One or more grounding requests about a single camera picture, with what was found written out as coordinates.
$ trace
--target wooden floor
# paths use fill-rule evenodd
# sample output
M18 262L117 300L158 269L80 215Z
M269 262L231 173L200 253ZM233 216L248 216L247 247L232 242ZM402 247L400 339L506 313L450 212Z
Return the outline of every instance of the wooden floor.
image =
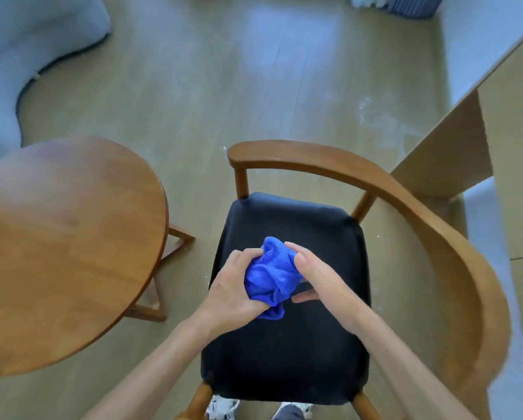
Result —
M170 221L197 241L160 273L166 323L125 318L55 366L0 380L0 420L80 418L194 311L235 197L227 147L247 139L316 141L391 169L442 113L431 22L361 12L342 0L104 2L111 37L54 65L23 96L24 144L88 134L125 144L162 180ZM346 210L361 195L306 174L250 176L251 191ZM441 320L423 249L383 203L363 225L374 309L434 369ZM199 380L195 360L154 418L173 418ZM367 393L385 419L401 418L374 366ZM277 406L246 402L237 418L269 419ZM315 414L356 418L350 407Z

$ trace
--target black cushioned seat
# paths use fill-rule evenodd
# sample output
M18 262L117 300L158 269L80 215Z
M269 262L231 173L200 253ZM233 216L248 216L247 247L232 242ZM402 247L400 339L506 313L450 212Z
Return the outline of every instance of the black cushioned seat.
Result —
M260 247L267 236L307 247L370 304L361 227L342 209L259 192L232 204L211 282L232 250ZM256 319L211 342L201 356L203 380L215 394L244 400L344 404L363 388L368 371L359 339L320 302L286 301L283 319Z

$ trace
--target tabletop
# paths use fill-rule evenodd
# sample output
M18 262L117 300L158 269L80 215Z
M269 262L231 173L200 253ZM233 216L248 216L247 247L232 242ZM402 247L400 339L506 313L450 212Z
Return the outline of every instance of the tabletop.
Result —
M168 231L163 187L118 143L72 137L0 160L0 376L98 339L151 280Z

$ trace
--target left hand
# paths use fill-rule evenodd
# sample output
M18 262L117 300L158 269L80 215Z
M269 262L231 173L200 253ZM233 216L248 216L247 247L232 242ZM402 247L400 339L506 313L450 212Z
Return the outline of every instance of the left hand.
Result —
M253 258L263 254L260 248L234 250L217 274L211 289L193 317L208 328L209 340L236 330L269 308L246 294L244 276Z

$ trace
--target shoe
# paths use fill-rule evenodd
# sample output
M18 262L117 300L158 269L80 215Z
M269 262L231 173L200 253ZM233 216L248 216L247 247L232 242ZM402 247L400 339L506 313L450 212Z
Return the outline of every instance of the shoe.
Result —
M287 405L294 405L295 407L299 408L300 411L302 411L302 414L304 415L304 418L306 420L312 418L312 407L314 406L314 404L305 404L304 402L281 402L281 405L273 415L272 420L275 418L275 416L281 410L281 408L286 407Z
M235 420L234 410L240 404L239 399L227 399L219 395L213 395L205 415L209 420Z

